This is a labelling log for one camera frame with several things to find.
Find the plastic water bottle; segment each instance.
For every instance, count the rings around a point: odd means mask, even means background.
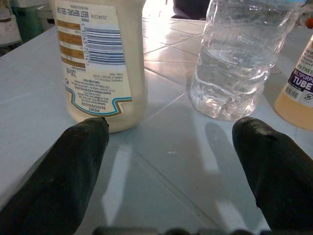
[[[302,4],[299,0],[211,0],[190,88],[194,107],[226,120],[251,114]]]

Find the table surface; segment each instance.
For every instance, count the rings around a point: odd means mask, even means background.
[[[198,113],[186,94],[204,22],[143,19],[148,107],[135,128],[110,136],[76,235],[97,226],[247,229],[268,225],[232,145],[233,122]],[[311,31],[287,37],[253,117],[295,140],[311,157],[313,133],[280,118],[273,104]],[[0,199],[61,133],[75,124],[64,102],[55,28],[0,58]]]

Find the clear plastic bottle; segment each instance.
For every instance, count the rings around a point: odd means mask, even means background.
[[[143,117],[145,0],[50,0],[58,30],[68,109],[76,121],[105,117],[110,132]]]
[[[313,131],[313,36],[278,96],[275,110],[293,125]]]
[[[302,1],[211,0],[190,96],[212,118],[253,112]]]

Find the mayonnaise bottle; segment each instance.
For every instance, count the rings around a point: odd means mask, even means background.
[[[313,131],[313,36],[278,96],[275,110],[291,124]]]
[[[145,0],[50,0],[59,36],[68,109],[79,122],[105,117],[110,132],[142,119]]]

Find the orange liquid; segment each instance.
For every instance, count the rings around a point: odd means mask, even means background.
[[[313,108],[292,100],[283,89],[275,102],[276,112],[287,122],[313,131]]]

